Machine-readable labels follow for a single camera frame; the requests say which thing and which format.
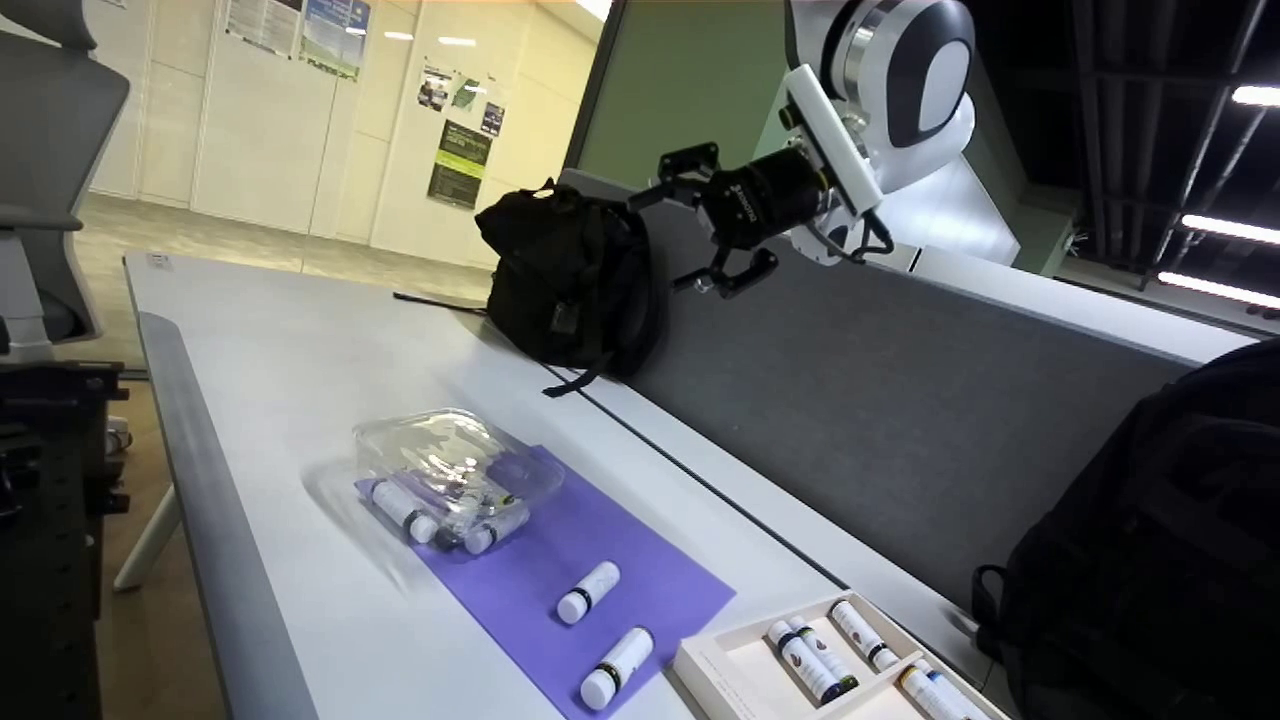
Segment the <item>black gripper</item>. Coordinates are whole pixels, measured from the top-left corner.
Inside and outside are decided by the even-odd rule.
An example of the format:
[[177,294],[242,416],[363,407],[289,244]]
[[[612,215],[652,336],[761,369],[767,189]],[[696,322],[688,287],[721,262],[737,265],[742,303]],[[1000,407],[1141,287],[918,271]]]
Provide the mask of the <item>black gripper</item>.
[[[820,214],[820,195],[823,182],[799,149],[782,149],[744,167],[721,173],[721,149],[705,141],[664,154],[655,182],[632,195],[632,208],[648,208],[661,200],[705,200],[714,236],[727,249],[716,249],[705,267],[675,276],[674,287],[737,298],[782,267],[782,257],[758,244],[811,219]],[[758,249],[747,252],[747,265],[742,271],[727,267],[727,257],[737,249]]]

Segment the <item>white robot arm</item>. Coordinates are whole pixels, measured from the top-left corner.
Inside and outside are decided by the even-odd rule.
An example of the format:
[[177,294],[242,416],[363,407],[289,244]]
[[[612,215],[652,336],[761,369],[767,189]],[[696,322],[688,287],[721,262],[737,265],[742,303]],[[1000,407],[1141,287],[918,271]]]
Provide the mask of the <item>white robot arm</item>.
[[714,262],[675,287],[753,287],[782,267],[778,236],[818,265],[888,257],[883,200],[961,159],[975,132],[964,0],[786,0],[786,30],[786,143],[742,167],[714,141],[675,149],[636,192],[710,224]]

